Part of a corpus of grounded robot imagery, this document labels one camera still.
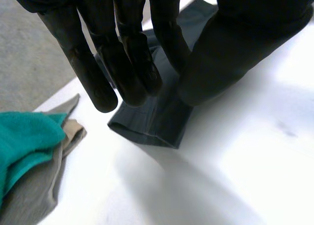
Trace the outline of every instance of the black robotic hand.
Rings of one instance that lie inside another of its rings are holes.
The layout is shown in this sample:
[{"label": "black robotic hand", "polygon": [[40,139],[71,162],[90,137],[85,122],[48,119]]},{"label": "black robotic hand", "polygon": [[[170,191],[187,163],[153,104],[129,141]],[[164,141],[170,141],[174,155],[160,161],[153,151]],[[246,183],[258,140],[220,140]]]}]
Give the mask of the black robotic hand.
[{"label": "black robotic hand", "polygon": [[[37,12],[59,42],[95,107],[110,112],[118,99],[97,65],[81,29],[78,11],[123,100],[141,106],[156,95],[162,80],[142,33],[145,0],[17,0]],[[176,69],[184,67],[190,51],[176,23],[180,0],[150,0],[154,30]],[[115,28],[115,16],[122,42]]]},{"label": "black robotic hand", "polygon": [[311,19],[313,0],[217,0],[179,81],[181,99],[199,105],[221,94]]}]

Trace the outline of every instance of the gray cloth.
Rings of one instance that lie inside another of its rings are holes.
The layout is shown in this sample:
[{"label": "gray cloth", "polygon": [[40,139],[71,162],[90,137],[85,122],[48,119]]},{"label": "gray cloth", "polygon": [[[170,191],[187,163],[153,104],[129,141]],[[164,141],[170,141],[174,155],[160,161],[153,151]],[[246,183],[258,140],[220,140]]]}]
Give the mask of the gray cloth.
[{"label": "gray cloth", "polygon": [[[79,95],[76,95],[47,113],[69,115],[78,101]],[[0,225],[34,225],[56,207],[65,166],[62,158],[86,135],[85,129],[76,120],[66,120],[63,129],[67,137],[54,149],[52,160],[30,169],[4,198]]]},{"label": "gray cloth", "polygon": [[[190,49],[217,10],[215,5],[195,0],[179,14],[177,22]],[[180,100],[177,94],[178,74],[171,67],[154,32],[148,30],[144,33],[163,80],[162,90],[139,108],[131,108],[123,102],[108,126],[135,143],[179,148],[193,108]]]}]

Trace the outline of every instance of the gray floor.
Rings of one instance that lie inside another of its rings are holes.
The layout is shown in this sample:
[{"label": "gray floor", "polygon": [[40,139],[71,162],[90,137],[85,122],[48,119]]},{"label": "gray floor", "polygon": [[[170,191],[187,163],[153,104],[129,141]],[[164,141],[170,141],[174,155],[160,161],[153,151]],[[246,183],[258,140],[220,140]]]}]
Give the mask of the gray floor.
[{"label": "gray floor", "polygon": [[[149,17],[146,3],[144,20]],[[15,0],[0,0],[0,112],[32,111],[74,77],[38,16]]]}]

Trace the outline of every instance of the white surface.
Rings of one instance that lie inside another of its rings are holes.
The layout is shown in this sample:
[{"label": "white surface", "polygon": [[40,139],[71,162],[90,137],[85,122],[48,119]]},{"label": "white surface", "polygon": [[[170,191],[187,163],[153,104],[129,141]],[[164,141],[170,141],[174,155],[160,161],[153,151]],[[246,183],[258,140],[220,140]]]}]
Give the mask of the white surface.
[{"label": "white surface", "polygon": [[313,225],[313,45],[312,20],[197,108],[179,150],[110,131],[113,113],[97,112],[73,80],[38,108],[80,93],[72,118],[88,132],[67,159],[59,205],[40,224]]}]

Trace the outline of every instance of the green towel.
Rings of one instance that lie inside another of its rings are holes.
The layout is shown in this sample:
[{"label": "green towel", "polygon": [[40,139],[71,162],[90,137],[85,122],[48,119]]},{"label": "green towel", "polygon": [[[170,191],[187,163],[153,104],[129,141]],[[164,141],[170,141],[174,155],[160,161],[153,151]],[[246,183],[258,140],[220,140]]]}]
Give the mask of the green towel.
[{"label": "green towel", "polygon": [[19,178],[37,164],[52,159],[65,138],[66,113],[0,113],[0,208],[2,198]]}]

